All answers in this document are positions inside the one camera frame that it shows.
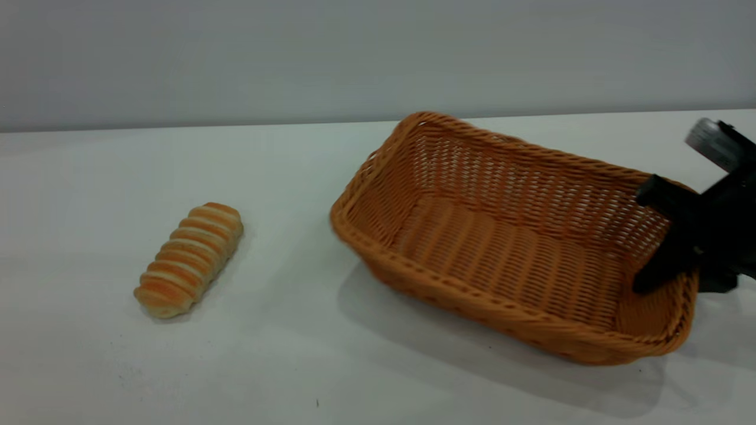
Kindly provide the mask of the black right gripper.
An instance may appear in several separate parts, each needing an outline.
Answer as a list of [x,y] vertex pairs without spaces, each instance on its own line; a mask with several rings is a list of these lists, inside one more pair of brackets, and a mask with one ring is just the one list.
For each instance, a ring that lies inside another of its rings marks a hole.
[[[739,166],[703,194],[653,174],[636,191],[636,202],[674,223],[705,220],[699,275],[700,293],[729,293],[741,275],[754,278],[754,166]],[[633,291],[654,292],[696,266],[698,243],[683,233],[669,233],[637,272]]]

